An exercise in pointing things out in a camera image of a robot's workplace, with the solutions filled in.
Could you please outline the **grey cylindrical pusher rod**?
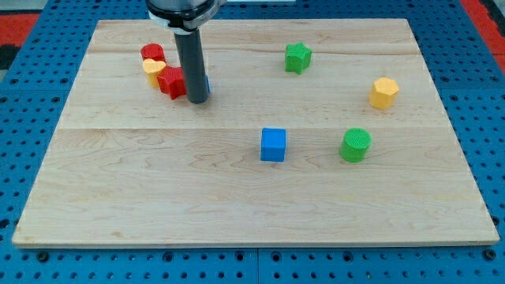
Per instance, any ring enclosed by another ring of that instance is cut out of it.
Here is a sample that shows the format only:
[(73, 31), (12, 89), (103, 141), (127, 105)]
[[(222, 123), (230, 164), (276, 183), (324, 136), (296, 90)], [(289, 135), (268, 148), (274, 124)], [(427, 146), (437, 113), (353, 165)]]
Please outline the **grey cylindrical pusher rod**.
[(200, 30), (197, 29), (187, 35), (175, 34), (174, 38), (183, 70), (188, 101), (194, 104), (205, 103), (209, 93)]

